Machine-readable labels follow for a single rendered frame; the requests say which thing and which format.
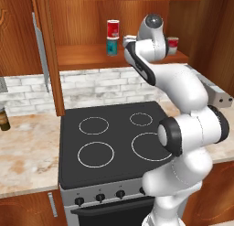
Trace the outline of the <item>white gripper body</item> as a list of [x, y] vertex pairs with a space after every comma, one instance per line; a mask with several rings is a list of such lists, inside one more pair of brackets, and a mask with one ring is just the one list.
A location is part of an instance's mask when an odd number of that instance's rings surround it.
[[126, 35], [122, 38], [122, 45], [124, 48], [126, 48], [127, 45], [133, 46], [136, 40], [137, 40], [136, 36]]

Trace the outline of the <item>open wooden cabinet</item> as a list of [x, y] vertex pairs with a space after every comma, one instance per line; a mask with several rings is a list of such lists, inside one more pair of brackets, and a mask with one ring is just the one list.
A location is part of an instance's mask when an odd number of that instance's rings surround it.
[[123, 47], [106, 54], [107, 22], [118, 20], [119, 36], [135, 35], [144, 17], [169, 15], [172, 1], [198, 0], [48, 0], [60, 70], [125, 67]]

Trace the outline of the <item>wooden cabinet door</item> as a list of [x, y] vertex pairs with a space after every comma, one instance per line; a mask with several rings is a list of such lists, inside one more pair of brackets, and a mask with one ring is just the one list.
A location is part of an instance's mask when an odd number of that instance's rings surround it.
[[234, 97], [234, 0], [200, 0], [188, 63]]
[[42, 32], [48, 62], [48, 87], [52, 91], [57, 116], [65, 114], [63, 95], [59, 76], [57, 51], [53, 34], [52, 20], [48, 0], [32, 0], [37, 27]]

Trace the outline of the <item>teal can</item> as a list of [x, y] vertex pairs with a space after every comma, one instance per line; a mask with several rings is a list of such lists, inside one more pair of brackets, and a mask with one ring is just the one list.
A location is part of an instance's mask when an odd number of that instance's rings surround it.
[[106, 39], [106, 52], [108, 56], [116, 56], [118, 53], [118, 39], [107, 38]]

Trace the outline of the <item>black hob stove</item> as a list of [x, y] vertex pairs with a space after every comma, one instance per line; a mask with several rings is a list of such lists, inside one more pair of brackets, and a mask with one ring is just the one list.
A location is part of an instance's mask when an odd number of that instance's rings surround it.
[[[68, 226], [80, 226], [70, 211], [140, 193], [145, 172], [173, 157], [159, 143], [157, 126], [166, 114], [157, 102], [68, 109], [61, 117], [58, 183]], [[118, 190], [125, 196], [119, 199]], [[104, 194], [105, 200], [95, 199]], [[75, 204], [75, 198], [84, 203]]]

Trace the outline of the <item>brown bottle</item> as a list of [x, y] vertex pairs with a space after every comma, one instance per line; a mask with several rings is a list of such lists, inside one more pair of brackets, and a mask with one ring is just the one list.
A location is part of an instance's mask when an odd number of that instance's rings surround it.
[[2, 131], [7, 131], [10, 128], [11, 128], [11, 126], [10, 126], [10, 123], [8, 121], [5, 107], [3, 104], [0, 104], [0, 129]]

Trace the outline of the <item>wooden base cupboard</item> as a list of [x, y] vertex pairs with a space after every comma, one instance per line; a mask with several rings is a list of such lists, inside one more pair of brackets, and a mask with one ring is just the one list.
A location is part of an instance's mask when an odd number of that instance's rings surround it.
[[182, 220], [186, 226], [234, 221], [234, 161], [213, 166], [201, 190], [188, 198]]

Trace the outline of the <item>black oven door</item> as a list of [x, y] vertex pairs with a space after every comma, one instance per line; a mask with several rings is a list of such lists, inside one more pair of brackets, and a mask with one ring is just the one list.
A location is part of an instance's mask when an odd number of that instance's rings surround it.
[[150, 213], [153, 205], [96, 216], [73, 215], [78, 216], [80, 226], [142, 226], [144, 218]]

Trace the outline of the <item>wooden base cupboard door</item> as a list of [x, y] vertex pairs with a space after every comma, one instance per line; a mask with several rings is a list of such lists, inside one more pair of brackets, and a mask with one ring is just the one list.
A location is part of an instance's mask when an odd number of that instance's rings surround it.
[[[52, 192], [58, 217], [48, 199]], [[0, 226], [68, 226], [58, 189], [0, 199]]]

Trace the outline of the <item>closed wooden wall cabinet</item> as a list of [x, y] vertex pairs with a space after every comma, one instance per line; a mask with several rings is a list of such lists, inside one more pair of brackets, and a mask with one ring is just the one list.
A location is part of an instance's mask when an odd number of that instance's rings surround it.
[[41, 74], [31, 0], [0, 0], [0, 76]]

